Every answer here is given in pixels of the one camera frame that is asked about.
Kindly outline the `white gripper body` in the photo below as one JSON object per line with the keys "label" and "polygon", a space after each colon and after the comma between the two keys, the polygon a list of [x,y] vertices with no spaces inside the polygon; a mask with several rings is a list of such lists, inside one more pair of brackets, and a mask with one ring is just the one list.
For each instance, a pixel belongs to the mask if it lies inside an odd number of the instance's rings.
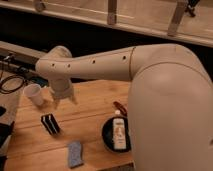
{"label": "white gripper body", "polygon": [[65,99],[74,95],[72,82],[69,79],[50,80],[50,92],[55,100]]}

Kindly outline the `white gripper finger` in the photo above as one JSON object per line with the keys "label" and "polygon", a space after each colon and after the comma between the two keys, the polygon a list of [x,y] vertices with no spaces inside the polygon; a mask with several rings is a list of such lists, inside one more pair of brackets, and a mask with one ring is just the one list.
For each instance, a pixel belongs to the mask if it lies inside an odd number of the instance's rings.
{"label": "white gripper finger", "polygon": [[60,103],[60,99],[54,99],[54,98],[53,98],[53,106],[54,106],[55,108],[58,107],[59,103]]}
{"label": "white gripper finger", "polygon": [[68,99],[69,99],[73,104],[77,105],[77,100],[76,100],[75,96],[70,96]]}

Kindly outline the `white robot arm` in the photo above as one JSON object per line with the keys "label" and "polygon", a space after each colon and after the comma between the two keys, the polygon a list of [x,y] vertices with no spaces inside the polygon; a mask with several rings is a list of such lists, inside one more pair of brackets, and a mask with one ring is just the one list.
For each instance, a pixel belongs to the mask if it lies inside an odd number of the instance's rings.
{"label": "white robot arm", "polygon": [[73,78],[129,81],[136,171],[213,171],[213,82],[188,48],[153,44],[74,58],[57,46],[36,72],[55,99],[73,95]]}

